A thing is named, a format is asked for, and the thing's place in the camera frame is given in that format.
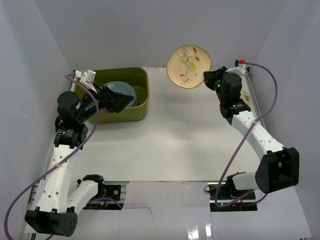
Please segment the beige bird branch plate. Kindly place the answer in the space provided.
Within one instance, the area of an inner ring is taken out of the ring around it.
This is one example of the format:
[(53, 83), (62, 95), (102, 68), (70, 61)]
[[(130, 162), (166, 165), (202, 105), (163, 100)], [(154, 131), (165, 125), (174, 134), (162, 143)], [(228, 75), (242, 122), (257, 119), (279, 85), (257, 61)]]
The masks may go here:
[(184, 89), (194, 89), (204, 81), (204, 72), (211, 70), (210, 55), (201, 47), (186, 44), (170, 56), (166, 72), (170, 81)]

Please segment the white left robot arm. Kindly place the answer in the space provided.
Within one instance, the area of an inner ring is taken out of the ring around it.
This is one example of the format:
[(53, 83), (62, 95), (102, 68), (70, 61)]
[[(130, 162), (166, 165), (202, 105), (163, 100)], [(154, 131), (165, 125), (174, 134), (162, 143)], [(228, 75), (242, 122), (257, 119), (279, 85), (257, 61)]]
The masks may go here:
[(76, 230), (80, 211), (89, 201), (105, 196), (104, 178), (97, 174), (86, 175), (69, 194), (77, 161), (74, 151), (84, 147), (88, 134), (85, 122), (89, 118), (100, 110), (119, 113), (133, 100), (134, 96), (114, 92), (106, 85), (89, 91), (82, 98), (73, 91), (63, 92), (58, 97), (56, 135), (50, 160), (54, 170), (46, 176), (35, 208), (28, 210), (24, 217), (37, 233), (70, 237)]

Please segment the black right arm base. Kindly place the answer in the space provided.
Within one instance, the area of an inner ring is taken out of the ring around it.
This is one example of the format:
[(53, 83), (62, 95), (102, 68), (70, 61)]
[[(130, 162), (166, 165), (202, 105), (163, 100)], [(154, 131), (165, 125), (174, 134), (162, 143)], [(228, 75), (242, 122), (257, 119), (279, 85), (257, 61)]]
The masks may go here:
[(216, 182), (210, 182), (204, 188), (204, 191), (209, 194), (209, 206), (211, 213), (222, 213), (222, 212), (255, 212), (258, 210), (256, 204), (256, 195), (255, 193), (251, 193), (247, 195), (245, 198), (233, 203), (229, 206), (224, 206), (228, 202), (231, 202), (233, 198), (230, 195), (230, 192), (224, 187), (224, 183), (222, 184), (220, 191), (217, 197), (217, 204), (220, 207), (217, 207), (215, 204), (215, 193), (216, 186), (218, 184)]

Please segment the small cream flower plate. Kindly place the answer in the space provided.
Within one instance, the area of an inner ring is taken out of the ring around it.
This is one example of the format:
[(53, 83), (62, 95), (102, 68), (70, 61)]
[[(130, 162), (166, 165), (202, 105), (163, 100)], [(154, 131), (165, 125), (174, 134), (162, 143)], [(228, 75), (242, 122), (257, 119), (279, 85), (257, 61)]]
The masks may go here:
[(247, 91), (241, 90), (241, 91), (240, 91), (240, 98), (241, 98), (250, 108), (253, 107), (251, 95), (250, 95)]

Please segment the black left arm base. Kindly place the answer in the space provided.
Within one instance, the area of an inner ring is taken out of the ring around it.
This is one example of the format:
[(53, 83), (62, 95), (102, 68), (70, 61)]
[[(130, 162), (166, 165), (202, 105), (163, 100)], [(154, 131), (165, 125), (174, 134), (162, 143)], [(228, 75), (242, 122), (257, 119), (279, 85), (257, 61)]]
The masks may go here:
[(121, 185), (105, 185), (104, 200), (91, 202), (84, 207), (84, 210), (121, 210)]

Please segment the light blue ceramic plate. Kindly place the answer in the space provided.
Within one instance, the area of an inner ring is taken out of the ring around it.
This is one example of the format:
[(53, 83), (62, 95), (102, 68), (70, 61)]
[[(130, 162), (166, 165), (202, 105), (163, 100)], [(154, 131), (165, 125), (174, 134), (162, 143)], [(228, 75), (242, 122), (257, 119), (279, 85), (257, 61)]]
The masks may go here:
[(123, 81), (111, 81), (101, 85), (94, 84), (93, 86), (95, 87), (96, 92), (98, 90), (98, 87), (109, 87), (112, 91), (116, 93), (122, 93), (124, 95), (133, 96), (134, 100), (127, 107), (133, 107), (136, 101), (138, 100), (138, 95), (136, 94), (134, 88)]

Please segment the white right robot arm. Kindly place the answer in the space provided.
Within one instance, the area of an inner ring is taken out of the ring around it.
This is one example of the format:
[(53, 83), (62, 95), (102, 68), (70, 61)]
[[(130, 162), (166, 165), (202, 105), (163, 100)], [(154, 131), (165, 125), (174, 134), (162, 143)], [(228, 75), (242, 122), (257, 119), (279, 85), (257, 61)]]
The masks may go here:
[(270, 194), (299, 183), (299, 152), (275, 140), (241, 97), (245, 72), (245, 65), (239, 64), (235, 68), (222, 67), (203, 73), (204, 84), (217, 94), (222, 117), (243, 135), (260, 159), (256, 171), (232, 174), (221, 186), (233, 200), (246, 191)]

